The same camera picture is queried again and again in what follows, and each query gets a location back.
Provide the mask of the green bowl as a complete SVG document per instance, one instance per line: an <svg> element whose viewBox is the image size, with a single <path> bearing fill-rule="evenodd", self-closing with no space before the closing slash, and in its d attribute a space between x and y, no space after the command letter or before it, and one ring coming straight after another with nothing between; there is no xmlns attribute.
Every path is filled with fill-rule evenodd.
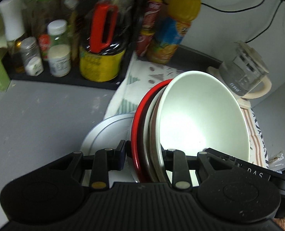
<svg viewBox="0 0 285 231"><path fill-rule="evenodd" d="M155 105L165 88L166 85L156 92L155 96L149 103L142 128L142 159L147 170L147 175L150 177L152 182L160 182L160 180L158 179L153 162L151 160L150 121Z"/></svg>
<svg viewBox="0 0 285 231"><path fill-rule="evenodd" d="M230 90L214 76L187 71L164 89L149 123L150 157L160 182L171 182L162 150L185 155L212 148L250 160L250 140L241 108Z"/></svg>

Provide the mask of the white plate bakery print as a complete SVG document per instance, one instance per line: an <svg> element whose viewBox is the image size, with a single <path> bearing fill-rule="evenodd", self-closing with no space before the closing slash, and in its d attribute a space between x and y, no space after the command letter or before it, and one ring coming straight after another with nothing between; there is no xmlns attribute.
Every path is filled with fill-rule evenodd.
<svg viewBox="0 0 285 231"><path fill-rule="evenodd" d="M134 113L120 114L109 117L97 124L85 137L81 152L94 155L96 151L116 149L121 140L129 141ZM114 182L138 182L132 159L125 158L122 171L109 171L109 185Z"/></svg>

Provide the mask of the red black bowl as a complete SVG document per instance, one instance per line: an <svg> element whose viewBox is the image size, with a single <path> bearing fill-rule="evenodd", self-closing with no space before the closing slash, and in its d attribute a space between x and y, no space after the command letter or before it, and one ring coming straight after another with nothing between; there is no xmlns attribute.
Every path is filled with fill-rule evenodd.
<svg viewBox="0 0 285 231"><path fill-rule="evenodd" d="M155 176L155 180L152 180L151 176L148 173L147 166L143 160L143 125L145 122L145 115L147 114L148 108L154 99L154 97L158 94L158 92L167 86L172 79L164 80L159 84L152 87L142 98L136 112L134 114L134 120L132 122L131 127L131 156L135 168L135 172L138 176L140 182L157 182L157 176Z"/></svg>

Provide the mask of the patterned table cloth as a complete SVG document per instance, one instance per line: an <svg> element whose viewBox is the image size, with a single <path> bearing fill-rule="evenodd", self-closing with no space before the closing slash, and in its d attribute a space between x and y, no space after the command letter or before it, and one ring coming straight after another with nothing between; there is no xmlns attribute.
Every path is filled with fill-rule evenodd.
<svg viewBox="0 0 285 231"><path fill-rule="evenodd" d="M134 112L145 94L159 82L173 79L185 72L185 68L174 68L171 64L161 65L138 59L132 55L125 79L113 95L104 115L109 118L114 115ZM250 137L250 162L269 167L267 149L262 137L259 124L251 109L250 102L234 95L237 99Z"/></svg>

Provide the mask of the glass electric kettle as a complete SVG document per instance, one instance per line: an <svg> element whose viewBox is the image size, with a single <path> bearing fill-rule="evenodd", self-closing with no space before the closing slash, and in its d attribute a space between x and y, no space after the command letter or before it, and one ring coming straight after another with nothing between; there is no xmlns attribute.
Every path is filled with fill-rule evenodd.
<svg viewBox="0 0 285 231"><path fill-rule="evenodd" d="M224 61L219 74L227 87L244 99L257 99L272 87L269 70L258 52L243 41L236 42L235 57Z"/></svg>

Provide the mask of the soy sauce bottle yellow label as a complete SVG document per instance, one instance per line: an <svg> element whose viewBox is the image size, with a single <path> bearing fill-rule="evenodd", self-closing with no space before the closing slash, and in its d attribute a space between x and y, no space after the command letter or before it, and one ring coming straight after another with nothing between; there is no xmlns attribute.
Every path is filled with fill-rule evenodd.
<svg viewBox="0 0 285 231"><path fill-rule="evenodd" d="M120 71L126 50L128 16L109 1L96 3L81 31L80 73L87 80L107 82Z"/></svg>

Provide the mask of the white jar blue label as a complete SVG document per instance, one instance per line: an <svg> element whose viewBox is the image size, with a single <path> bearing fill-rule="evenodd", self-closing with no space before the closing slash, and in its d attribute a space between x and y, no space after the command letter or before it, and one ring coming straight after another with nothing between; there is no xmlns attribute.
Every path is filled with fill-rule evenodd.
<svg viewBox="0 0 285 231"><path fill-rule="evenodd" d="M67 21L58 19L47 26L49 47L47 60L49 69L54 77L63 77L71 69L71 48L67 36Z"/></svg>

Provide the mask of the small clear spice jar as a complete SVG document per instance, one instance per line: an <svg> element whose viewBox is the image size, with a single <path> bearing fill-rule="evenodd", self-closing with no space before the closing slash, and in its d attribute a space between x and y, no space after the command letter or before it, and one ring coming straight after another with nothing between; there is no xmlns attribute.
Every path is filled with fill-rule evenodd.
<svg viewBox="0 0 285 231"><path fill-rule="evenodd" d="M28 76L38 76L44 71L40 49L35 37L28 37L21 42L20 54Z"/></svg>

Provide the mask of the red can lower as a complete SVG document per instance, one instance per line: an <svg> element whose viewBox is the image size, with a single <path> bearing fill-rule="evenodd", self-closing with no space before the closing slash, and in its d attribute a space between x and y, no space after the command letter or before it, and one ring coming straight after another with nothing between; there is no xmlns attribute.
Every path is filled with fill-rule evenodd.
<svg viewBox="0 0 285 231"><path fill-rule="evenodd" d="M152 30L142 29L136 43L136 55L143 57L148 49L149 44L154 36L155 32Z"/></svg>

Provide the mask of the red can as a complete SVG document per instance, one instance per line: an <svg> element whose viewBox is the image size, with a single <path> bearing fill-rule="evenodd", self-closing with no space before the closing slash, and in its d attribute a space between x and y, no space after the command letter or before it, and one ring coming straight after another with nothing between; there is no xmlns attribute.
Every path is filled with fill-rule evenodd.
<svg viewBox="0 0 285 231"><path fill-rule="evenodd" d="M143 29L151 30L154 28L155 23L158 20L162 5L162 0L148 0L147 8L142 20Z"/></svg>
<svg viewBox="0 0 285 231"><path fill-rule="evenodd" d="M136 43L136 55L143 57L148 49L149 44L154 36L155 32L152 30L142 29Z"/></svg>

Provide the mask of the red can upper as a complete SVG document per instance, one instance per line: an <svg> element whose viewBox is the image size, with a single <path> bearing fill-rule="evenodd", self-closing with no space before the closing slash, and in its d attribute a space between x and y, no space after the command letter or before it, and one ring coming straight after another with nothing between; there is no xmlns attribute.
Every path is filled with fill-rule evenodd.
<svg viewBox="0 0 285 231"><path fill-rule="evenodd" d="M143 29L151 30L154 28L155 23L158 20L162 5L162 0L148 0L147 8L142 20Z"/></svg>

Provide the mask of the orange juice bottle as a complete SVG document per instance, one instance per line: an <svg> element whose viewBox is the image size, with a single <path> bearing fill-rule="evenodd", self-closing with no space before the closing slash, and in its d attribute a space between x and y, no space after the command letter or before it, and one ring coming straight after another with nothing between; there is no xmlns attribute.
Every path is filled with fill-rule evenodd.
<svg viewBox="0 0 285 231"><path fill-rule="evenodd" d="M155 33L148 47L147 59L157 64L167 64L175 54L191 23L198 16L201 0L170 0L167 17Z"/></svg>

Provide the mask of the green cap sauce bottle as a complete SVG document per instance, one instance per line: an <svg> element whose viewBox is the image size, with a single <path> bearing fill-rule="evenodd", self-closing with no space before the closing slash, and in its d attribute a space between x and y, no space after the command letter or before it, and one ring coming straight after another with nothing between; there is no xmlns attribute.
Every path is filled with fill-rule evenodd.
<svg viewBox="0 0 285 231"><path fill-rule="evenodd" d="M47 26L52 21L60 19L62 12L60 0L32 0L31 32L36 38L43 61L47 61L50 38Z"/></svg>

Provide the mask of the white cap oil bottle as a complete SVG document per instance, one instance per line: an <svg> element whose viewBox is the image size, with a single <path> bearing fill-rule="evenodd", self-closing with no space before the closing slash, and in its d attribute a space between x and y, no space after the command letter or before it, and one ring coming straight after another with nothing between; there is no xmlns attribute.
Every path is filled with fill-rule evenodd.
<svg viewBox="0 0 285 231"><path fill-rule="evenodd" d="M27 37L22 16L22 0L2 0L0 2L0 12L14 71L22 74L25 69L20 51L22 41Z"/></svg>

